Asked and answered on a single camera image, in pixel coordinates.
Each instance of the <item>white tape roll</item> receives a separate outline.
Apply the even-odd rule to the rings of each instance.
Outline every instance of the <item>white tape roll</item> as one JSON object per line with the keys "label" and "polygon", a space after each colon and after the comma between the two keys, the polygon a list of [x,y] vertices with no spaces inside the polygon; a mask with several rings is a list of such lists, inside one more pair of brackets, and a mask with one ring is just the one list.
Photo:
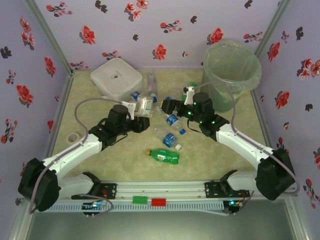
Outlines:
{"label": "white tape roll", "polygon": [[81,137],[80,137],[79,133],[73,132],[73,133],[70,133],[70,134],[66,137],[66,142],[67,142],[69,145],[73,145],[73,144],[75,144],[76,142],[78,142],[80,139],[81,139]]}

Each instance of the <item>green plastic bottle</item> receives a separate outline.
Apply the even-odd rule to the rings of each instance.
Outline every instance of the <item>green plastic bottle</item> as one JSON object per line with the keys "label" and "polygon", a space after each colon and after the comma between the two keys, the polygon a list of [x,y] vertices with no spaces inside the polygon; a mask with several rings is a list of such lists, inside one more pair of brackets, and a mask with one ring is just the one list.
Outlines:
{"label": "green plastic bottle", "polygon": [[[196,87],[196,86],[198,86],[198,85],[195,84],[193,81],[189,82],[189,84],[188,84],[188,87]],[[187,94],[184,92],[181,97],[182,97],[182,100],[185,101],[187,98]]]}
{"label": "green plastic bottle", "polygon": [[180,154],[178,152],[168,151],[164,149],[148,149],[146,151],[146,154],[153,157],[158,162],[168,164],[178,164],[180,157]]}

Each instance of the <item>red block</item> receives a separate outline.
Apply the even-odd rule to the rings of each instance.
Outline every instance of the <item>red block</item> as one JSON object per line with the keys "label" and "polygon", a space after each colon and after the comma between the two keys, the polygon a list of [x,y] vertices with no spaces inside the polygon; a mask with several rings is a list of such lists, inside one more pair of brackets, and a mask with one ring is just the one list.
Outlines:
{"label": "red block", "polygon": [[167,206],[167,201],[165,198],[152,198],[151,199],[152,207],[165,207]]}

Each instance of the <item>floral wallpaper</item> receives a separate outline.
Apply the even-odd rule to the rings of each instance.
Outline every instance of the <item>floral wallpaper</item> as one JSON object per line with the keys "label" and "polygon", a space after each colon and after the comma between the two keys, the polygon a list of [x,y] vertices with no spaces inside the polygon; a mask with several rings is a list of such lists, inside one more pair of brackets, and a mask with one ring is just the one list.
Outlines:
{"label": "floral wallpaper", "polygon": [[23,201],[21,176],[29,160],[43,158],[68,74],[23,1],[1,3],[0,31],[0,239],[6,240]]}
{"label": "floral wallpaper", "polygon": [[279,4],[279,0],[35,2],[74,70],[96,69],[119,57],[134,68],[201,68],[208,45],[221,40],[234,40],[255,51]]}
{"label": "floral wallpaper", "polygon": [[300,181],[310,239],[320,236],[319,7],[317,0],[292,1],[260,57],[257,88],[274,147],[289,153]]}

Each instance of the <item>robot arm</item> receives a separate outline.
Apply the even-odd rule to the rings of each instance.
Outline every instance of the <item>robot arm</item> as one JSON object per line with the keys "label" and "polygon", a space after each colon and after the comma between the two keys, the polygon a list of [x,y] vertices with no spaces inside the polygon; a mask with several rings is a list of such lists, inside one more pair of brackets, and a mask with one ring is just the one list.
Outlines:
{"label": "robot arm", "polygon": [[130,114],[129,108],[120,104],[114,105],[108,118],[102,119],[88,131],[85,141],[81,139],[73,146],[43,161],[36,158],[30,160],[23,172],[18,192],[30,201],[39,175],[52,162],[41,178],[35,195],[34,203],[40,212],[50,208],[58,198],[93,192],[91,188],[94,188],[94,181],[89,177],[92,176],[91,173],[78,177],[63,177],[85,159],[123,139],[117,140],[118,136],[126,137],[130,131],[141,133],[150,126],[149,118],[136,117],[133,112]]}
{"label": "robot arm", "polygon": [[197,122],[205,136],[230,147],[256,169],[254,172],[232,170],[223,176],[220,184],[223,185],[221,189],[224,189],[226,195],[228,195],[228,189],[258,190],[267,199],[275,200],[295,183],[292,176],[270,156],[280,160],[294,174],[289,155],[285,150],[282,148],[274,150],[237,130],[235,132],[227,119],[215,114],[208,94],[203,92],[194,94],[192,88],[189,88],[189,91],[185,89],[185,91],[185,102],[174,99],[164,100],[162,110],[166,114],[176,111],[178,117]]}

